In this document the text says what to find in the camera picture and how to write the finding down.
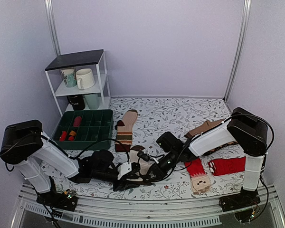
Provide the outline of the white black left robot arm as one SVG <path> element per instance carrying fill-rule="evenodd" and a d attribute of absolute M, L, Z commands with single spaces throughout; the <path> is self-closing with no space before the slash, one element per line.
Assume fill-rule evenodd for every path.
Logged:
<path fill-rule="evenodd" d="M 0 159 L 17 168 L 50 206 L 57 206 L 61 196 L 55 191 L 54 181 L 38 165 L 37 159 L 57 169 L 74 183 L 89 183 L 97 179 L 111 182 L 114 191 L 140 186 L 139 181 L 131 180 L 131 175 L 136 172 L 136 164 L 127 161 L 116 167 L 113 154 L 104 149 L 84 158 L 79 155 L 72 157 L 42 131 L 42 123 L 38 120 L 5 128 Z"/>

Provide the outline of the right aluminium corner post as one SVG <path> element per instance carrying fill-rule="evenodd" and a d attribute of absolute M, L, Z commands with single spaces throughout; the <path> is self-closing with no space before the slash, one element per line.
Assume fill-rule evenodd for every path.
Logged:
<path fill-rule="evenodd" d="M 247 33 L 247 27 L 248 27 L 248 22 L 249 22 L 249 15 L 250 15 L 250 10 L 251 10 L 251 0 L 244 0 L 244 5 L 243 5 L 243 12 L 242 12 L 242 18 L 241 18 L 241 24 L 240 24 L 240 31 L 239 31 L 239 37 L 238 37 L 238 42 L 237 42 L 237 48 L 227 84 L 227 88 L 225 90 L 224 94 L 224 101 L 228 102 L 231 91 L 235 82 L 244 42 L 245 42 L 245 37 Z"/>

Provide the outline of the aluminium front rail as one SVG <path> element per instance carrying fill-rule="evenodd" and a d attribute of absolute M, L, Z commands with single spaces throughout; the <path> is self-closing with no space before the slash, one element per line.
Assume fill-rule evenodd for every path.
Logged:
<path fill-rule="evenodd" d="M 75 211 L 59 211 L 62 228 L 285 228 L 285 214 L 274 185 L 259 186 L 260 203 L 224 211 L 221 197 L 239 193 L 237 176 L 216 178 L 206 193 L 194 193 L 186 179 L 113 191 L 110 183 L 60 183 L 74 190 Z"/>

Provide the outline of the cream white mug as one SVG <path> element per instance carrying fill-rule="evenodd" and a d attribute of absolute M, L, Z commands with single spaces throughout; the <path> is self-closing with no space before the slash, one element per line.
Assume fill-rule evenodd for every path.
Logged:
<path fill-rule="evenodd" d="M 77 87 L 79 90 L 91 88 L 95 85 L 95 79 L 90 68 L 83 68 L 76 72 Z"/>

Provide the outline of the red rolled sock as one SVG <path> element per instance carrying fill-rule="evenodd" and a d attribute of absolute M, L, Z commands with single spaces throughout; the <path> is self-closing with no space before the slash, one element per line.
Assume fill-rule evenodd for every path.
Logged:
<path fill-rule="evenodd" d="M 66 139 L 66 136 L 67 136 L 67 131 L 62 131 L 59 137 L 59 141 L 64 141 Z"/>
<path fill-rule="evenodd" d="M 77 116 L 74 118 L 73 127 L 79 127 L 82 121 L 81 116 Z"/>

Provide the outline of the cream brown block sock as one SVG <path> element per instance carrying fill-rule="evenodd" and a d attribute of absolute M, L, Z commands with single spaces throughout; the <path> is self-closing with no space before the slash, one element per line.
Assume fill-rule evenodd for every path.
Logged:
<path fill-rule="evenodd" d="M 150 186 L 147 173 L 151 167 L 151 156 L 144 152 L 144 147 L 136 145 L 130 148 L 130 162 L 132 164 L 132 172 L 128 181 L 137 182 L 141 185 Z"/>

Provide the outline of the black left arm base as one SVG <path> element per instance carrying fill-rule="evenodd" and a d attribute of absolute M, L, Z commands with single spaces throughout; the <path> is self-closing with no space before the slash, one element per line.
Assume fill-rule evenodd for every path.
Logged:
<path fill-rule="evenodd" d="M 52 191 L 37 196 L 37 203 L 39 204 L 71 212 L 75 211 L 77 202 L 78 198 L 76 196 L 69 198 L 64 193 L 54 193 Z"/>

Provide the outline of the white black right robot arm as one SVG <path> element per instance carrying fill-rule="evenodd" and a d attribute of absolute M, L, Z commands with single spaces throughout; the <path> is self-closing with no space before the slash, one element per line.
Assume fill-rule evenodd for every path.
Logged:
<path fill-rule="evenodd" d="M 206 131 L 188 137 L 186 142 L 171 132 L 165 132 L 156 142 L 166 155 L 149 168 L 147 176 L 151 182 L 162 181 L 179 162 L 193 163 L 213 149 L 231 142 L 238 143 L 245 153 L 246 164 L 243 191 L 237 195 L 236 203 L 246 207 L 255 198 L 254 191 L 265 167 L 266 153 L 271 146 L 267 142 L 267 133 L 271 129 L 266 120 L 238 107 L 230 117 Z"/>

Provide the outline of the striped beige brown sock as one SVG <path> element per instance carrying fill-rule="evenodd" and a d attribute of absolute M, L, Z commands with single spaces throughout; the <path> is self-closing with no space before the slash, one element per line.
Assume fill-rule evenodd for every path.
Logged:
<path fill-rule="evenodd" d="M 138 112 L 134 109 L 128 110 L 121 120 L 119 120 L 115 126 L 117 130 L 116 140 L 121 142 L 124 147 L 115 142 L 116 152 L 130 151 L 133 144 L 133 126 L 138 118 Z"/>

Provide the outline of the red folded sock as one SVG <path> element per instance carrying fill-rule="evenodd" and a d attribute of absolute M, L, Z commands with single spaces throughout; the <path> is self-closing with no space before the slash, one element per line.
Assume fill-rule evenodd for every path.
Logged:
<path fill-rule="evenodd" d="M 246 158 L 213 159 L 208 162 L 209 169 L 214 176 L 222 176 L 245 171 Z"/>

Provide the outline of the aluminium corner post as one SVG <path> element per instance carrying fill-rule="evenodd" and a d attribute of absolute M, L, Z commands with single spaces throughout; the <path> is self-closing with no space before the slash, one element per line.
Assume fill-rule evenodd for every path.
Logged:
<path fill-rule="evenodd" d="M 241 18 L 241 24 L 240 24 L 240 31 L 239 31 L 239 37 L 238 37 L 238 42 L 237 42 L 237 48 L 227 84 L 227 88 L 225 90 L 224 94 L 224 101 L 228 102 L 231 91 L 235 82 L 244 42 L 245 42 L 245 37 L 247 33 L 247 27 L 248 27 L 248 22 L 249 22 L 249 15 L 250 15 L 250 10 L 251 10 L 251 0 L 244 0 L 244 5 L 243 5 L 243 12 L 242 12 L 242 18 Z"/>
<path fill-rule="evenodd" d="M 52 0 L 44 0 L 44 3 L 45 3 L 47 22 L 48 22 L 49 32 L 50 32 L 50 36 L 52 40 L 53 49 L 54 49 L 55 55 L 59 56 L 61 54 L 61 51 L 60 51 L 60 45 L 59 45 L 58 36 L 57 36 L 57 29 L 56 29 L 56 24 L 55 24 Z"/>

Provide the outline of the brown argyle sock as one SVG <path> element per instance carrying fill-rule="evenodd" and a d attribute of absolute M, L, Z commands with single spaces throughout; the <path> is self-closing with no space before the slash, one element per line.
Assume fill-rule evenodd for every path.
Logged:
<path fill-rule="evenodd" d="M 220 149 L 223 149 L 225 147 L 232 146 L 232 145 L 237 145 L 237 144 L 238 144 L 237 141 L 228 142 L 228 143 L 223 144 L 223 145 L 221 145 L 219 147 L 216 147 L 214 149 L 209 150 L 208 152 L 204 153 L 203 156 L 209 156 L 209 155 L 213 154 L 214 152 L 216 152 L 216 151 L 218 151 Z"/>

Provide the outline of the green divided organizer tray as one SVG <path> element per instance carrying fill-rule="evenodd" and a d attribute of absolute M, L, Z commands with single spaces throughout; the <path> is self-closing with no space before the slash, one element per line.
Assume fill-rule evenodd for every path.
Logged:
<path fill-rule="evenodd" d="M 82 117 L 79 127 L 73 127 L 74 118 Z M 111 147 L 113 133 L 113 110 L 83 110 L 66 111 L 53 134 L 52 140 L 55 141 L 64 150 L 83 150 L 90 144 L 94 144 L 89 150 L 108 150 Z M 68 140 L 70 131 L 76 132 L 74 141 Z M 67 137 L 64 141 L 59 141 L 62 131 L 67 131 Z"/>

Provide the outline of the pale green mug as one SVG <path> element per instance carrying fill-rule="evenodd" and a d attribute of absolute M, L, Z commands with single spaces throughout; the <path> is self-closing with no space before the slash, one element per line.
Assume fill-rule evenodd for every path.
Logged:
<path fill-rule="evenodd" d="M 84 95 L 84 98 L 90 110 L 95 110 L 99 108 L 98 94 L 86 94 Z"/>

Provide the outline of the red rolled sock front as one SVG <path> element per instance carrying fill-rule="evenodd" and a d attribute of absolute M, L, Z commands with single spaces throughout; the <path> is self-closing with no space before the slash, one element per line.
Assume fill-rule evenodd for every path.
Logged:
<path fill-rule="evenodd" d="M 62 131 L 59 137 L 59 141 L 64 141 L 66 139 L 66 136 L 67 136 L 67 131 Z"/>

